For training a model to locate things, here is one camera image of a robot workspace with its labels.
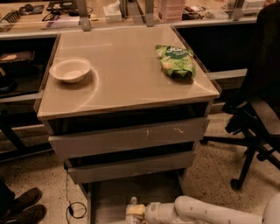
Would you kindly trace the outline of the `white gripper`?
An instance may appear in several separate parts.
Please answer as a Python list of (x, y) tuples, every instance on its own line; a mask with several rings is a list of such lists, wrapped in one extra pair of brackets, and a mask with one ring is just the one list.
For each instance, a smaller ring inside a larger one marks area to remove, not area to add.
[(143, 204), (130, 205), (126, 209), (126, 214), (144, 217), (148, 224), (161, 224), (159, 218), (160, 206), (160, 202), (151, 202), (147, 207)]

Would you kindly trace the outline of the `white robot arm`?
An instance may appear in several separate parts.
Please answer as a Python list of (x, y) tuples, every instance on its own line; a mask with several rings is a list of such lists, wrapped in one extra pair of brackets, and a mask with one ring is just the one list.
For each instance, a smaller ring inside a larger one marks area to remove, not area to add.
[(267, 203), (262, 215), (216, 206), (189, 196), (179, 196), (173, 203), (136, 204), (126, 208), (126, 224), (280, 224), (280, 194)]

